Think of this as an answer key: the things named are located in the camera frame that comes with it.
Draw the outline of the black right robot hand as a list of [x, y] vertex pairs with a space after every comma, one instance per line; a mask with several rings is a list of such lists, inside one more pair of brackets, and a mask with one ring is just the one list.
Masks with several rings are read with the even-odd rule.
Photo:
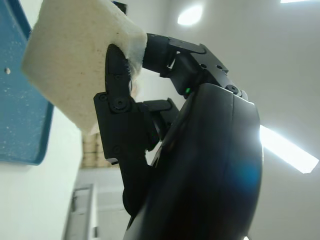
[[260, 117], [205, 45], [148, 34], [142, 66], [185, 98], [136, 102], [115, 44], [94, 105], [104, 151], [119, 164], [126, 240], [241, 240], [260, 194]]

